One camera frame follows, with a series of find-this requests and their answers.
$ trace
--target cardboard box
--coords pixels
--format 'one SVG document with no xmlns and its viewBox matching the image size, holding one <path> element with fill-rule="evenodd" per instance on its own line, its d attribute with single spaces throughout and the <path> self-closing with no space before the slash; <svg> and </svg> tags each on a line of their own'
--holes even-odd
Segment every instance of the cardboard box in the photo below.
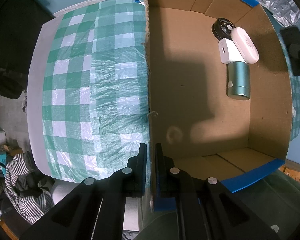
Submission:
<svg viewBox="0 0 300 240">
<path fill-rule="evenodd" d="M 6 153 L 9 153 L 11 156 L 16 156 L 17 154 L 23 153 L 23 150 L 21 148 L 13 148 L 8 145 L 2 145 L 2 150 L 4 150 Z"/>
<path fill-rule="evenodd" d="M 244 1 L 148 0 L 151 148 L 161 143 L 176 167 L 195 178 L 215 177 L 232 192 L 284 163 L 292 123 L 280 42 L 263 8 Z M 248 101 L 226 94 L 227 67 L 211 31 L 218 17 L 244 28 L 258 49 Z"/>
</svg>

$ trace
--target striped cloth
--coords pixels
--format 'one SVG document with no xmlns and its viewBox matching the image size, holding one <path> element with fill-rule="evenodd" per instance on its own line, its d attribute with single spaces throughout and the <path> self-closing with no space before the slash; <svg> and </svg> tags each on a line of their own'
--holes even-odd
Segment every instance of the striped cloth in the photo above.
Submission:
<svg viewBox="0 0 300 240">
<path fill-rule="evenodd" d="M 28 196 L 20 197 L 15 190 L 16 182 L 19 176 L 27 175 L 33 171 L 27 155 L 17 154 L 6 166 L 4 192 L 10 199 L 16 211 L 28 221 L 31 225 L 47 213 L 53 207 L 53 201 L 50 193 L 42 189 L 43 193 L 38 197 Z"/>
</svg>

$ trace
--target green cloth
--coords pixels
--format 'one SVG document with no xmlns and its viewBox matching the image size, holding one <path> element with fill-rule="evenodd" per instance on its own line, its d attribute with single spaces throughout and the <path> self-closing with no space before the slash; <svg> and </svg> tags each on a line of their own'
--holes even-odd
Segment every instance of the green cloth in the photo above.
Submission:
<svg viewBox="0 0 300 240">
<path fill-rule="evenodd" d="M 102 179 L 149 142 L 145 7 L 107 0 L 63 16 L 43 83 L 52 177 Z"/>
<path fill-rule="evenodd" d="M 300 81 L 299 78 L 294 76 L 292 73 L 292 67 L 291 67 L 288 51 L 280 34 L 278 34 L 278 39 L 280 41 L 283 54 L 286 58 L 289 76 L 290 76 L 290 83 L 291 83 L 293 109 L 292 109 L 292 127 L 291 127 L 290 141 L 292 141 L 295 137 L 298 136 L 300 130 Z"/>
<path fill-rule="evenodd" d="M 286 240 L 300 223 L 300 183 L 277 170 L 234 195 L 269 227 L 277 225 L 281 240 Z M 139 235 L 135 240 L 177 240 L 176 212 L 152 212 L 151 195 L 139 200 Z"/>
</svg>

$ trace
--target checkered tablecloth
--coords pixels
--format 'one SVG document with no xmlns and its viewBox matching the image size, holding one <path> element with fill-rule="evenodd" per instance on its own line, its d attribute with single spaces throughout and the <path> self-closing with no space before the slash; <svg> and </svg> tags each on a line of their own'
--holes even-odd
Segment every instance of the checkered tablecloth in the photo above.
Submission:
<svg viewBox="0 0 300 240">
<path fill-rule="evenodd" d="M 54 178 L 102 179 L 149 143 L 145 7 L 107 0 L 64 15 L 43 84 L 43 134 Z"/>
<path fill-rule="evenodd" d="M 300 81 L 299 78 L 294 76 L 292 73 L 292 67 L 288 55 L 287 48 L 283 42 L 280 34 L 278 34 L 279 41 L 282 46 L 283 54 L 287 61 L 287 66 L 289 70 L 291 91 L 292 91 L 292 127 L 290 141 L 298 136 L 300 130 Z"/>
</svg>

